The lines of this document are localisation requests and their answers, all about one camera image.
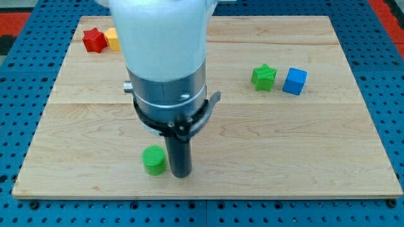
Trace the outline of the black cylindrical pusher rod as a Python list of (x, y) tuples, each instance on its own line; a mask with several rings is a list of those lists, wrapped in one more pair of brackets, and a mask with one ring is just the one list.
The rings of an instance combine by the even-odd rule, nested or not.
[(187, 177), (192, 171), (190, 141), (165, 137), (165, 145), (172, 174), (177, 178)]

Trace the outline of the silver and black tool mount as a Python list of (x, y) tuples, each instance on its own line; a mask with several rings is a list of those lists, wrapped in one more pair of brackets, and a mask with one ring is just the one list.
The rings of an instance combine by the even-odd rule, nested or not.
[(138, 118), (156, 136), (190, 140), (204, 127), (221, 99), (219, 91), (206, 97), (206, 62), (193, 73), (168, 81), (128, 73)]

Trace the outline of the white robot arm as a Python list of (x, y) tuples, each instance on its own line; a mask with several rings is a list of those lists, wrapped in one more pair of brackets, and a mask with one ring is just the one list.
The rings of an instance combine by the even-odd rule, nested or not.
[(172, 174), (192, 171), (191, 138), (221, 99), (206, 92), (207, 28), (217, 6), (207, 0), (108, 0), (136, 113), (164, 137)]

